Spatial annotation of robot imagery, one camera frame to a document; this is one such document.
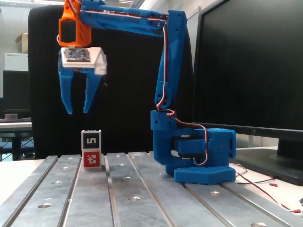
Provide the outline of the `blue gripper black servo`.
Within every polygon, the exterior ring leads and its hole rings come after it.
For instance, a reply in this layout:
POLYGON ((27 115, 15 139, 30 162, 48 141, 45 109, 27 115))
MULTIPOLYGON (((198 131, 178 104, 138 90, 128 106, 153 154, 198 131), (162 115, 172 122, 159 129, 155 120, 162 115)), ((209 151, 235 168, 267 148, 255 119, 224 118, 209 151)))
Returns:
POLYGON ((73 72, 86 74, 86 91, 85 91, 85 102, 84 102, 83 111, 84 113, 88 113, 102 76, 95 75, 94 68, 74 68, 74 69, 60 68, 59 69, 58 73, 59 73, 59 81, 60 81, 61 98, 68 114, 72 114, 71 85, 73 79, 73 72))

